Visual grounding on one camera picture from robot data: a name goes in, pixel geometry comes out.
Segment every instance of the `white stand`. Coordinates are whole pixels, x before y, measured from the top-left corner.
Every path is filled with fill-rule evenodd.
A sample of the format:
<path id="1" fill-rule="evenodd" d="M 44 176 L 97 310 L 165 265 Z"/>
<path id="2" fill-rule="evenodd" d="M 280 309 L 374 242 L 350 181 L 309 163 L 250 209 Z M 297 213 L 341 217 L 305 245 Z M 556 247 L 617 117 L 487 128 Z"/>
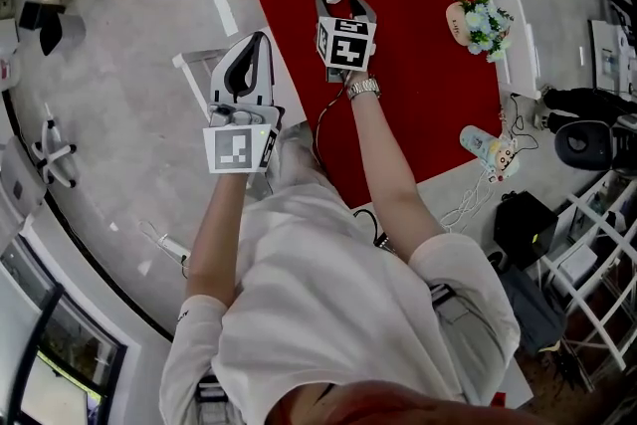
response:
<path id="1" fill-rule="evenodd" d="M 539 100 L 536 80 L 539 78 L 539 62 L 533 41 L 531 25 L 527 23 L 522 0 L 494 0 L 496 5 L 514 17 L 509 39 L 511 46 L 505 57 L 496 61 L 498 85 L 506 93 L 515 93 L 532 100 Z"/>

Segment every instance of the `white cable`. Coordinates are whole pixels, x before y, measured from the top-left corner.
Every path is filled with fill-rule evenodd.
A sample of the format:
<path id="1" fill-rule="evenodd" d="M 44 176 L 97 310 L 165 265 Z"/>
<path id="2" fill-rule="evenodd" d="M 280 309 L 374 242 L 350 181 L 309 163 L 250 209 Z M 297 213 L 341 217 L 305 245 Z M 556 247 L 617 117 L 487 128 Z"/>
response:
<path id="1" fill-rule="evenodd" d="M 473 214 L 469 218 L 471 220 L 471 218 L 473 218 L 474 216 L 478 214 L 478 212 L 480 211 L 480 208 L 484 204 L 486 204 L 491 199 L 491 197 L 493 197 L 494 191 L 488 183 L 487 193 L 482 198 L 479 198 L 480 185 L 486 174 L 487 174 L 487 170 L 483 170 L 482 174 L 480 174 L 480 177 L 478 178 L 478 181 L 476 182 L 476 185 L 471 189 L 465 190 L 465 192 L 463 193 L 462 201 L 460 202 L 460 205 L 456 209 L 452 209 L 451 211 L 449 211 L 440 219 L 440 225 L 442 225 L 442 227 L 446 229 L 448 232 L 453 232 L 453 227 L 457 225 L 458 223 L 460 223 L 460 221 L 463 219 L 463 217 L 467 213 L 473 212 Z M 457 218 L 454 221 L 452 221 L 451 223 L 445 223 L 445 220 L 447 218 L 454 215 L 457 215 Z M 460 230 L 460 232 L 463 232 L 467 228 L 467 225 L 469 224 L 467 223 Z"/>
<path id="2" fill-rule="evenodd" d="M 145 223 L 148 224 L 148 226 L 150 227 L 150 229 L 152 230 L 152 234 L 148 234 L 148 232 L 146 232 L 145 230 L 143 230 L 141 228 L 141 224 Z M 141 233 L 146 236 L 150 241 L 152 241 L 155 245 L 157 245 L 159 248 L 161 248 L 161 251 L 163 253 L 165 253 L 172 262 L 174 262 L 177 266 L 179 266 L 180 268 L 187 268 L 187 266 L 184 266 L 182 263 L 180 263 L 179 261 L 177 261 L 174 257 L 173 254 L 171 254 L 170 252 L 168 252 L 168 250 L 166 250 L 163 246 L 161 246 L 161 240 L 163 238 L 165 238 L 168 234 L 164 234 L 163 236 L 159 236 L 159 233 L 157 232 L 157 229 L 155 229 L 155 226 L 150 223 L 148 220 L 141 220 L 137 226 L 139 227 L 139 230 L 141 231 Z"/>

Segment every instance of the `wall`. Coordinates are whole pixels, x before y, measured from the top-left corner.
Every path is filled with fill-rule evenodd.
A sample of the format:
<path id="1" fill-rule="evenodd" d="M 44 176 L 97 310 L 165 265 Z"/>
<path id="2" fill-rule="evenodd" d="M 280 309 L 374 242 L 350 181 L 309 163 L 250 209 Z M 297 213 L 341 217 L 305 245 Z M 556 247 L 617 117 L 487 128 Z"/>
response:
<path id="1" fill-rule="evenodd" d="M 40 311 L 0 265 L 0 414 L 5 414 L 13 378 Z"/>
<path id="2" fill-rule="evenodd" d="M 170 342 L 133 312 L 87 263 L 47 205 L 23 233 L 72 299 L 128 347 L 109 423 L 160 425 L 159 382 Z"/>
<path id="3" fill-rule="evenodd" d="M 11 122 L 9 122 L 9 115 L 7 115 L 7 109 L 4 107 L 4 100 L 0 96 L 0 144 L 6 145 L 12 136 L 13 129 L 11 128 Z"/>

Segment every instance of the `red cloth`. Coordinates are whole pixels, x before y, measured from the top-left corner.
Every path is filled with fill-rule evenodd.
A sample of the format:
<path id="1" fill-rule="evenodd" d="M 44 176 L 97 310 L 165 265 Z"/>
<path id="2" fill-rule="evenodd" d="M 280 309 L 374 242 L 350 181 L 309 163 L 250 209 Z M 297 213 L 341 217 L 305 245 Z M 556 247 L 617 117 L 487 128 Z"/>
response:
<path id="1" fill-rule="evenodd" d="M 315 0 L 260 0 L 295 83 L 310 126 L 334 99 L 338 84 L 325 82 L 316 51 Z M 378 15 L 376 55 L 370 71 L 380 102 L 420 182 L 474 156 L 459 142 L 467 124 L 500 134 L 495 65 L 453 39 L 445 10 L 452 0 L 366 0 Z M 349 17 L 348 3 L 331 6 Z M 320 125 L 319 150 L 329 179 L 350 207 L 369 202 L 349 101 L 342 97 Z"/>

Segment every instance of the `black cable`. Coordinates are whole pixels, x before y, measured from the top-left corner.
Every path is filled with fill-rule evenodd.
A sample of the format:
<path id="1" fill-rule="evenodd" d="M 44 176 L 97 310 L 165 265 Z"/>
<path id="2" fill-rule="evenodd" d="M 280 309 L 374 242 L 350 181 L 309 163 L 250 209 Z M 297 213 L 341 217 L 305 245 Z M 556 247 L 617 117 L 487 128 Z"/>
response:
<path id="1" fill-rule="evenodd" d="M 322 112 L 318 116 L 317 129 L 315 129 L 315 132 L 314 132 L 314 137 L 313 137 L 314 141 L 313 141 L 312 147 L 315 152 L 315 157 L 318 161 L 318 164 L 320 165 L 320 168 L 322 168 L 322 171 L 325 173 L 327 173 L 327 169 L 325 168 L 325 164 L 322 158 L 320 157 L 320 151 L 319 151 L 320 123 L 322 122 L 322 118 L 327 113 L 327 111 L 336 104 L 336 102 L 340 99 L 340 97 L 342 96 L 344 92 L 345 92 L 345 84 L 343 83 L 343 86 L 340 88 L 340 91 L 338 91 L 338 94 L 336 95 L 336 97 L 327 104 L 327 106 L 322 110 Z"/>
<path id="2" fill-rule="evenodd" d="M 185 273 L 185 269 L 186 267 L 183 265 L 184 262 L 186 262 L 186 259 L 188 258 L 187 255 L 184 255 L 181 257 L 181 275 L 183 276 L 183 278 L 185 278 L 186 280 L 188 280 L 188 277 L 186 277 L 186 273 Z"/>
<path id="3" fill-rule="evenodd" d="M 273 191 L 273 189 L 272 189 L 272 184 L 270 184 L 270 180 L 268 179 L 268 172 L 267 172 L 267 171 L 266 171 L 266 172 L 264 172 L 263 176 L 264 176 L 264 178 L 266 179 L 266 184 L 268 185 L 268 188 L 270 188 L 270 194 L 271 194 L 271 195 L 274 195 L 274 194 L 275 194 L 275 192 Z"/>
<path id="4" fill-rule="evenodd" d="M 536 150 L 536 149 L 539 149 L 539 142 L 537 142 L 536 138 L 532 134 L 528 134 L 528 133 L 524 133 L 523 132 L 525 130 L 525 118 L 522 117 L 520 115 L 520 113 L 519 113 L 518 102 L 516 101 L 516 96 L 518 96 L 518 95 L 515 95 L 513 93 L 510 96 L 511 100 L 514 102 L 514 105 L 516 106 L 516 115 L 514 116 L 513 124 L 511 124 L 511 129 L 509 130 L 509 134 L 511 135 L 511 138 L 513 138 L 515 136 L 527 136 L 528 138 L 530 138 L 535 143 L 535 147 L 523 147 L 522 149 L 518 149 L 516 154 L 519 154 L 523 150 Z"/>
<path id="5" fill-rule="evenodd" d="M 358 209 L 358 211 L 354 213 L 354 218 L 357 218 L 360 213 L 368 214 L 369 218 L 371 218 L 371 221 L 374 222 L 374 245 L 375 245 L 376 242 L 378 241 L 378 222 L 376 221 L 376 217 L 374 216 L 374 213 L 372 213 L 369 209 Z"/>

